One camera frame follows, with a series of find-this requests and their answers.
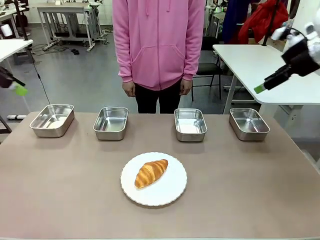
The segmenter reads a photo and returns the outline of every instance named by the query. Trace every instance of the rectangular metal pan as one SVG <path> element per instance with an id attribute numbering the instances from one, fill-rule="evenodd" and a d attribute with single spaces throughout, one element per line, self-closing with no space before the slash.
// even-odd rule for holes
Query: rectangular metal pan
<path id="1" fill-rule="evenodd" d="M 251 108 L 231 109 L 229 122 L 241 141 L 263 141 L 270 132 L 263 118 Z"/>
<path id="2" fill-rule="evenodd" d="M 176 138 L 181 142 L 202 142 L 207 125 L 198 109 L 179 108 L 174 111 Z"/>
<path id="3" fill-rule="evenodd" d="M 125 107 L 104 107 L 93 126 L 99 140 L 122 140 L 126 134 L 129 110 Z"/>
<path id="4" fill-rule="evenodd" d="M 75 118 L 74 106 L 51 104 L 31 122 L 30 128 L 41 138 L 60 138 L 65 135 Z"/>

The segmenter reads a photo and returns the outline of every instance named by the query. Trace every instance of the chair leg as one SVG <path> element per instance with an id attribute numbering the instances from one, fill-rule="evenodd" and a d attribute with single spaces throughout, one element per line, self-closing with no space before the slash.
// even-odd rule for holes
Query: chair leg
<path id="1" fill-rule="evenodd" d="M 214 79 L 215 79 L 215 75 L 212 76 L 211 83 L 210 83 L 210 88 L 212 87 L 212 83 L 214 82 Z"/>
<path id="2" fill-rule="evenodd" d="M 194 86 L 191 87 L 191 99 L 194 101 Z"/>
<path id="3" fill-rule="evenodd" d="M 221 74 L 219 74 L 219 99 L 221 100 Z"/>

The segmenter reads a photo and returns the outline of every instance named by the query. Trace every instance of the pastry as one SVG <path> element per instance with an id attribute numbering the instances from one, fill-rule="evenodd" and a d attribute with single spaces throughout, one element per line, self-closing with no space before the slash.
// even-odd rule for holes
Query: pastry
<path id="1" fill-rule="evenodd" d="M 153 184 L 164 174 L 168 167 L 165 159 L 145 163 L 136 175 L 134 185 L 137 189 L 142 189 Z"/>

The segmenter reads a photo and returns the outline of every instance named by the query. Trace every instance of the red jacket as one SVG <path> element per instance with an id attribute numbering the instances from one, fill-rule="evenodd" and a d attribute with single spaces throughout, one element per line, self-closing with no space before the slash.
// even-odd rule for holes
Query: red jacket
<path id="1" fill-rule="evenodd" d="M 257 10 L 249 17 L 242 26 L 238 38 L 239 44 L 248 44 L 249 29 L 253 30 L 255 42 L 258 43 L 268 31 L 272 14 L 275 9 L 276 0 L 268 0 L 258 6 Z M 280 28 L 288 21 L 288 12 L 285 5 L 280 2 L 272 24 L 272 32 Z"/>

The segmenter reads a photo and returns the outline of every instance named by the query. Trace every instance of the black pants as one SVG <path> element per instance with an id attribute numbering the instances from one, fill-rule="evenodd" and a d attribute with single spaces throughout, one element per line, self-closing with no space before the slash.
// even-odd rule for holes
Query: black pants
<path id="1" fill-rule="evenodd" d="M 180 85 L 181 80 L 166 89 L 153 91 L 136 84 L 135 100 L 138 104 L 138 112 L 140 114 L 155 114 L 159 99 L 160 113 L 173 114 L 180 103 Z"/>

